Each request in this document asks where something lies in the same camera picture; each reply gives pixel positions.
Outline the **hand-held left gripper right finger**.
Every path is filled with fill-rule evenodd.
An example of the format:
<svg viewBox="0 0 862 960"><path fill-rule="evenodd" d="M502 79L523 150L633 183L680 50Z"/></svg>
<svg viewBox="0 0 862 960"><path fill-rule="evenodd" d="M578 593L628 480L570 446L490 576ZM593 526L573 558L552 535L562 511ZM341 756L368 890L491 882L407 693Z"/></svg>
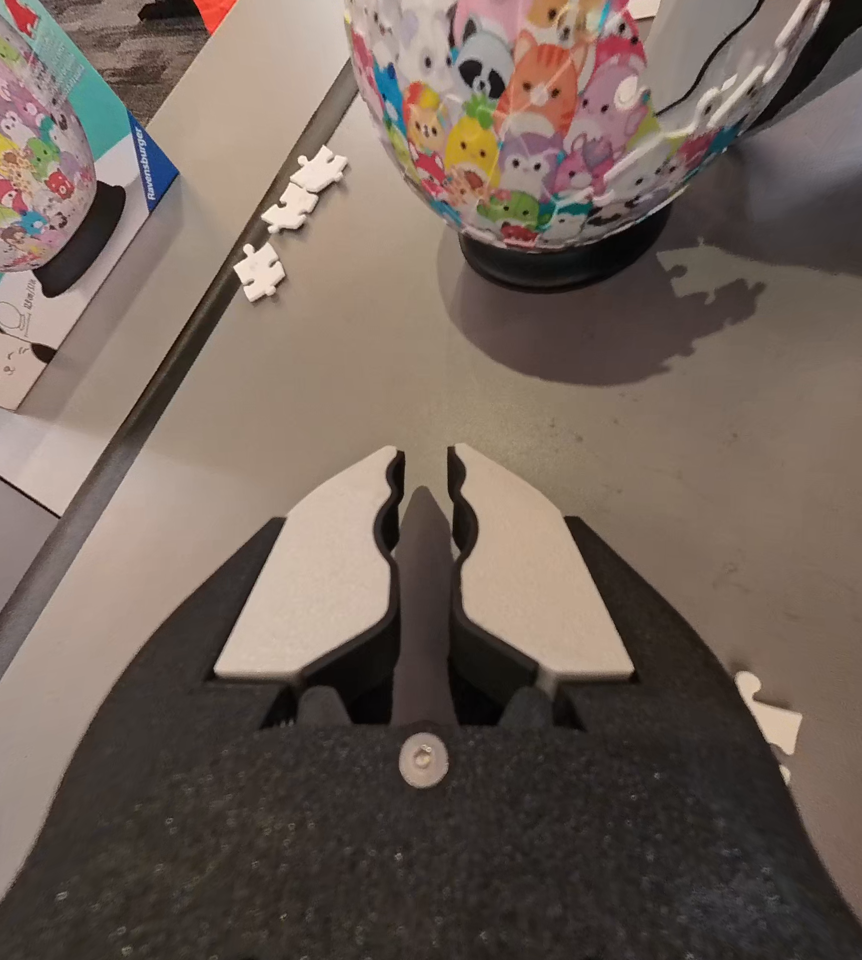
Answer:
<svg viewBox="0 0 862 960"><path fill-rule="evenodd" d="M448 449L459 550L452 661L478 687L625 682L631 657L557 506L467 443Z"/></svg>

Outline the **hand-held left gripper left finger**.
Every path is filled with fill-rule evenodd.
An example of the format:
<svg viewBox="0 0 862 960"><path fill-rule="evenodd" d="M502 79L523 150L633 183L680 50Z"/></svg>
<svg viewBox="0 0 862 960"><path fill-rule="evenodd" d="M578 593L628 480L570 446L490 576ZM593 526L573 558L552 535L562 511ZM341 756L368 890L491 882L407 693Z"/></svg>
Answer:
<svg viewBox="0 0 862 960"><path fill-rule="evenodd" d="M310 683L397 612L404 454L383 446L288 512L214 664L226 681Z"/></svg>

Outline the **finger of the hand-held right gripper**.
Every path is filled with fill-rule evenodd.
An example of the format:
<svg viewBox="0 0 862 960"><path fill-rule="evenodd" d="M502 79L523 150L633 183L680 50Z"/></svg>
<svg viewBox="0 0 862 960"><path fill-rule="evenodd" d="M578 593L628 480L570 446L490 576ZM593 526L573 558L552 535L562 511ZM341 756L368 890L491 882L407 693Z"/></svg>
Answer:
<svg viewBox="0 0 862 960"><path fill-rule="evenodd" d="M801 51L777 70L773 97L747 135L789 118L861 70L862 1L832 1Z"/></svg>
<svg viewBox="0 0 862 960"><path fill-rule="evenodd" d="M790 70L800 1L663 1L649 33L649 92L656 114L692 114L710 91L733 95L758 67L768 104Z"/></svg>

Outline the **colourful puzzle ball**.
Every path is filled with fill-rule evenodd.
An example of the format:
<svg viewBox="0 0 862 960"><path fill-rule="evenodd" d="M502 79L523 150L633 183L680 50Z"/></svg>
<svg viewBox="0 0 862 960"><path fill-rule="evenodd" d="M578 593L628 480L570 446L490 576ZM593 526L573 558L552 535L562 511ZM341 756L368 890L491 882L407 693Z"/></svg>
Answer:
<svg viewBox="0 0 862 960"><path fill-rule="evenodd" d="M830 3L800 2L783 56ZM655 113L653 22L642 34L634 2L343 7L355 80L398 174L459 234L507 250L585 245L671 203L746 132L771 82L758 67L730 97Z"/></svg>

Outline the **black ball stand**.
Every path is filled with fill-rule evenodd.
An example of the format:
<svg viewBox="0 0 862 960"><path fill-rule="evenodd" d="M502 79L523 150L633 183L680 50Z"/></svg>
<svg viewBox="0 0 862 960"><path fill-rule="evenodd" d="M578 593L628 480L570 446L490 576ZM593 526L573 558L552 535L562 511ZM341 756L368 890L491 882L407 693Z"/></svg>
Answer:
<svg viewBox="0 0 862 960"><path fill-rule="evenodd" d="M640 260L664 233L673 206L669 202L626 229L581 246L534 252L504 249L461 235L461 252L479 277L503 289L527 294L581 290L615 277Z"/></svg>

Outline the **white puzzle piece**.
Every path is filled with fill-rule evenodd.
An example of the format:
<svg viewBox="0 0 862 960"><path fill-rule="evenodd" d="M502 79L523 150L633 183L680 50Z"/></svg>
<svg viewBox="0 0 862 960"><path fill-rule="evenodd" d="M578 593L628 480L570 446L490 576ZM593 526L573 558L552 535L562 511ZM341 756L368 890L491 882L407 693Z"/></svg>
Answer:
<svg viewBox="0 0 862 960"><path fill-rule="evenodd" d="M797 750L803 715L783 706L760 701L758 694L762 689L762 682L748 670L737 672L734 682L767 743L785 756L792 757Z"/></svg>
<svg viewBox="0 0 862 960"><path fill-rule="evenodd" d="M312 157L299 156L297 163L298 169L291 174L290 184L317 196L342 182L348 158L323 145Z"/></svg>
<svg viewBox="0 0 862 960"><path fill-rule="evenodd" d="M278 201L262 212L260 219L270 235L297 231L304 226L317 202L316 193L290 182Z"/></svg>
<svg viewBox="0 0 862 960"><path fill-rule="evenodd" d="M243 294L251 304L274 297L278 287L286 280L287 273L275 247L266 241L261 246L245 244L242 256L233 270L241 284Z"/></svg>

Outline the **teal puzzle box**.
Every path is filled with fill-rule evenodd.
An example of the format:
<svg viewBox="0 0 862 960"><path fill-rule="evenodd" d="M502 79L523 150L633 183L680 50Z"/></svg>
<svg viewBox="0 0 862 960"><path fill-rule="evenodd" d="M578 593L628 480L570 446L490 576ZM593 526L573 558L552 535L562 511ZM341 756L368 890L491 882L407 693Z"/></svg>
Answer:
<svg viewBox="0 0 862 960"><path fill-rule="evenodd" d="M19 409L177 176L39 2L0 1L0 409Z"/></svg>

